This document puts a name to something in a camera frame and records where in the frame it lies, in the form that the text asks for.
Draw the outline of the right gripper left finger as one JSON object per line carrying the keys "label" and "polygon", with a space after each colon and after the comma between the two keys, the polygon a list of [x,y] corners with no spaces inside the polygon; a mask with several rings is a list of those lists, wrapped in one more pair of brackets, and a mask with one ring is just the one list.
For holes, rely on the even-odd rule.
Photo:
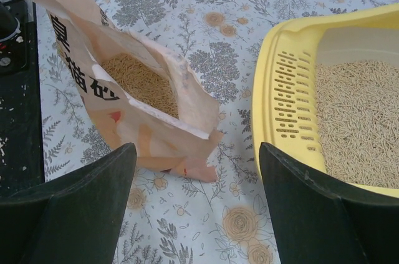
{"label": "right gripper left finger", "polygon": [[1,198],[1,263],[111,263],[137,160],[133,143]]}

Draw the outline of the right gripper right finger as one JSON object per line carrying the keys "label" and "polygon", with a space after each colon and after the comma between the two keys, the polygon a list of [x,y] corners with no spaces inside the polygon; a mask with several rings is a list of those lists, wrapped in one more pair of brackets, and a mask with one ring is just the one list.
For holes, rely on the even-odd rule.
{"label": "right gripper right finger", "polygon": [[398,199],[259,148],[281,263],[398,263]]}

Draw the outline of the pink cat litter bag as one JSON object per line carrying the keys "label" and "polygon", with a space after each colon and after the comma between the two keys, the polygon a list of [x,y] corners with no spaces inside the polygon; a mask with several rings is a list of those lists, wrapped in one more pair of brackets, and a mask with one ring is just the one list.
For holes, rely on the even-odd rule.
{"label": "pink cat litter bag", "polygon": [[222,138],[219,103],[187,60],[135,31],[119,31],[95,0],[33,0],[52,23],[85,109],[112,149],[135,144],[137,164],[204,182]]}

